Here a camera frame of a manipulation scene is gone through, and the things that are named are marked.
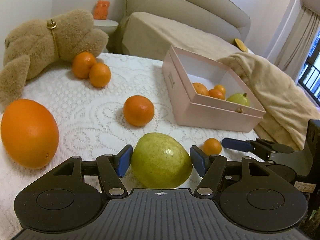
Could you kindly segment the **beige fleece blanket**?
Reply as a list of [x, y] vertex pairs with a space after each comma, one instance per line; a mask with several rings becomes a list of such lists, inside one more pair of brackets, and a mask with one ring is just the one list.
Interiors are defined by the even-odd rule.
[[218, 61], [235, 71], [265, 109], [257, 135], [302, 150], [308, 122], [319, 119], [319, 109], [294, 80], [258, 55], [240, 52]]

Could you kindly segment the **white round side table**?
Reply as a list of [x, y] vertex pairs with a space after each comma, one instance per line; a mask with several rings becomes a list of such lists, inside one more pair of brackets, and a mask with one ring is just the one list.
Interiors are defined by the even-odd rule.
[[111, 36], [116, 31], [118, 24], [118, 22], [109, 19], [94, 20], [94, 27], [102, 30], [108, 36]]

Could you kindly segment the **green guava with stem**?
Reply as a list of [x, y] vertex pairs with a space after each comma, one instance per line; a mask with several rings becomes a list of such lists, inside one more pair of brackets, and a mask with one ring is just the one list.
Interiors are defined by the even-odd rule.
[[231, 95], [227, 101], [237, 103], [244, 106], [250, 106], [249, 98], [247, 93], [235, 93]]

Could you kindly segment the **beige window curtain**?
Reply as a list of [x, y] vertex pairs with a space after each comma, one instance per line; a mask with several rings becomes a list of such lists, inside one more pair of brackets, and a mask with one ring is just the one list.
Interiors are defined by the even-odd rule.
[[274, 63], [293, 80], [298, 77], [318, 29], [319, 14], [302, 7]]

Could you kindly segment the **brown teddy bear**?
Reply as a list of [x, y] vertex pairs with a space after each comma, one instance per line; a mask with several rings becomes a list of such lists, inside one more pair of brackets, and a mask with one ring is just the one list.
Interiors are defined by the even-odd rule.
[[107, 42], [108, 35], [94, 27], [93, 15], [84, 9], [22, 23], [5, 39], [1, 108], [19, 99], [26, 82], [50, 64], [58, 60], [72, 62], [84, 51], [98, 56]]

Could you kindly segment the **dark framed window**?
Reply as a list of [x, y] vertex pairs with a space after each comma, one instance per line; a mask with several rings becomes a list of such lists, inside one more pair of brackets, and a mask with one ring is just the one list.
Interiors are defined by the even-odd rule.
[[298, 84], [319, 105], [319, 31], [300, 71]]

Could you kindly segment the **yellow-green guava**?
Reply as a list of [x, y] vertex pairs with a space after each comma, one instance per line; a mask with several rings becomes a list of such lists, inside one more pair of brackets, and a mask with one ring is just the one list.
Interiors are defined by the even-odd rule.
[[146, 133], [137, 142], [131, 168], [138, 181], [147, 188], [174, 189], [190, 176], [190, 155], [174, 138], [163, 133]]

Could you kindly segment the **orange mandarin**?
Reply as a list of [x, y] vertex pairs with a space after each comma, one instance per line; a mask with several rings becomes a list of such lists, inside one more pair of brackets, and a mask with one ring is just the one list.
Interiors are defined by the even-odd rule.
[[96, 64], [95, 56], [90, 52], [81, 52], [76, 55], [72, 62], [72, 72], [79, 79], [89, 78], [91, 67]]
[[124, 103], [123, 115], [125, 120], [137, 127], [148, 124], [154, 116], [155, 108], [153, 103], [141, 95], [133, 95]]
[[96, 63], [89, 72], [89, 80], [91, 85], [96, 88], [105, 87], [111, 80], [111, 71], [104, 63]]

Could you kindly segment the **small kumquat orange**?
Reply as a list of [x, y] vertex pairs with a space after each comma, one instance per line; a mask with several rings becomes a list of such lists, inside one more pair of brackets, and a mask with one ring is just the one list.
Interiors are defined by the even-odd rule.
[[215, 138], [209, 138], [203, 143], [203, 152], [206, 155], [219, 155], [221, 151], [222, 146]]

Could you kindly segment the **beige sofa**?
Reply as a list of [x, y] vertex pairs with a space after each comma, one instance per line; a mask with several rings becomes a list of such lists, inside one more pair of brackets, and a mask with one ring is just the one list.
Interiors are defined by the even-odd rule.
[[164, 60], [171, 46], [210, 59], [239, 52], [249, 16], [230, 0], [126, 0], [115, 33], [116, 50], [126, 55]]

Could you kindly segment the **orange bear figurine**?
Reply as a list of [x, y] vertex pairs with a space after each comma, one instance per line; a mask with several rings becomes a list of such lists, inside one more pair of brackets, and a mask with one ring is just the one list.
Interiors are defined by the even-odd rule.
[[109, 1], [99, 0], [96, 3], [93, 17], [95, 20], [106, 20], [108, 15]]

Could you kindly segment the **small mandarin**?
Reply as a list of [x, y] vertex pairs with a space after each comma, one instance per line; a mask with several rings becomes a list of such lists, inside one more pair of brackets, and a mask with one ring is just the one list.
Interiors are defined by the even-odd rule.
[[214, 89], [219, 90], [223, 95], [226, 94], [226, 88], [221, 84], [215, 85]]

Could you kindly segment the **large oval orange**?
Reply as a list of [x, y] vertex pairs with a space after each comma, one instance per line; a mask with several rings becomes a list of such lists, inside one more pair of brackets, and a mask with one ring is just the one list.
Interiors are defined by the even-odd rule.
[[1, 139], [7, 154], [27, 168], [43, 168], [54, 157], [59, 129], [50, 111], [36, 101], [12, 102], [1, 120]]

